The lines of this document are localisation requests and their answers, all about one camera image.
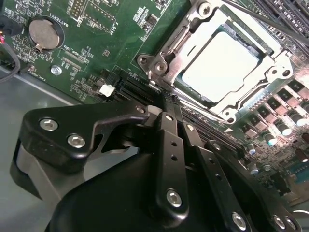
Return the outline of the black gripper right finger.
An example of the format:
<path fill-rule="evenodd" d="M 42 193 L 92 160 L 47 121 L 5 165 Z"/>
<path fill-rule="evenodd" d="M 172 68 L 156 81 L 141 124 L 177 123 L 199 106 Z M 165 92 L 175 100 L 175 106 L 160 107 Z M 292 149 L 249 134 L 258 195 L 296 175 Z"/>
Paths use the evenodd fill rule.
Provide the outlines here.
<path fill-rule="evenodd" d="M 285 206 L 245 170 L 220 142 L 203 143 L 197 130 L 185 122 L 182 104 L 172 97 L 186 150 L 205 183 L 218 232 L 300 232 L 301 226 Z"/>

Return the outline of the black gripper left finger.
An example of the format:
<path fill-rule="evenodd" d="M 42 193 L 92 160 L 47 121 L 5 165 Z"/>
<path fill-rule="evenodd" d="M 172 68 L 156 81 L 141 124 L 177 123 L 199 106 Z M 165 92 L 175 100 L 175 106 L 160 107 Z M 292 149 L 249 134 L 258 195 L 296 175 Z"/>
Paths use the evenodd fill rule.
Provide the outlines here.
<path fill-rule="evenodd" d="M 139 147 L 155 157 L 151 207 L 166 221 L 189 212 L 181 119 L 176 96 L 161 94 L 159 107 L 136 101 L 36 109 L 27 112 L 18 136 L 15 183 L 52 208 L 84 182 L 86 163 L 105 152 Z"/>

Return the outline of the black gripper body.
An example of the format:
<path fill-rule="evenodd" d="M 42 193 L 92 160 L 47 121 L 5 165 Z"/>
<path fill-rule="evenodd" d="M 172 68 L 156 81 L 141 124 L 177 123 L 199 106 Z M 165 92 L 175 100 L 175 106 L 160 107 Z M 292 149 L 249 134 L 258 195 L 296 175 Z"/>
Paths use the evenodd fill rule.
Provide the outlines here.
<path fill-rule="evenodd" d="M 71 190 L 57 205 L 50 232 L 167 232 L 154 199 L 156 158 L 140 153 Z M 186 168 L 188 217 L 175 232 L 229 232 L 199 171 Z"/>

